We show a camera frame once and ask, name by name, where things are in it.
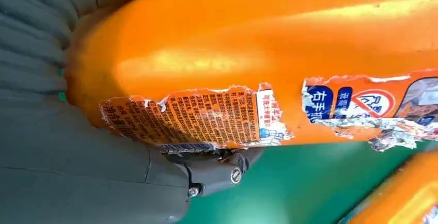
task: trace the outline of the green surface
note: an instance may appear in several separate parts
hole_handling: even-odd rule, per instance
[[[195,198],[182,223],[331,223],[417,150],[366,142],[267,148],[233,189]]]

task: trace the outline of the shredded paper label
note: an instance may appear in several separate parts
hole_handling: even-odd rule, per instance
[[[415,148],[416,141],[438,140],[437,70],[392,78],[334,76],[305,80],[303,110],[311,123],[332,127],[353,139],[364,129],[381,129],[370,140],[374,149]]]
[[[269,84],[186,90],[161,102],[141,96],[111,98],[100,104],[105,122],[116,132],[170,151],[274,146],[292,134]]]

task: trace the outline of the detergent bottle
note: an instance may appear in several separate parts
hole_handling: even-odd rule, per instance
[[[438,0],[133,0],[82,39],[67,97],[168,150],[414,147],[437,138],[437,20]]]
[[[436,223],[437,166],[438,150],[415,155],[339,223]]]

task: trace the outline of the orange label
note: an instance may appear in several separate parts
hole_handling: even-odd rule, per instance
[[[281,112],[272,94],[263,96],[266,99],[259,102],[258,108],[257,94],[263,92],[272,91],[254,92],[244,87],[187,90],[175,92],[159,103],[140,96],[112,98],[101,102],[101,112],[107,125],[119,134],[167,145],[167,149],[239,148],[270,139],[265,130],[260,136],[260,127],[279,122]],[[260,108],[266,112],[259,117]]]

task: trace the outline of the metal screw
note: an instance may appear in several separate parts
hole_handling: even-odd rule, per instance
[[[196,197],[199,194],[198,187],[191,187],[189,189],[189,197]]]
[[[240,180],[242,180],[242,171],[239,167],[234,167],[231,171],[231,182],[233,184],[240,183]]]

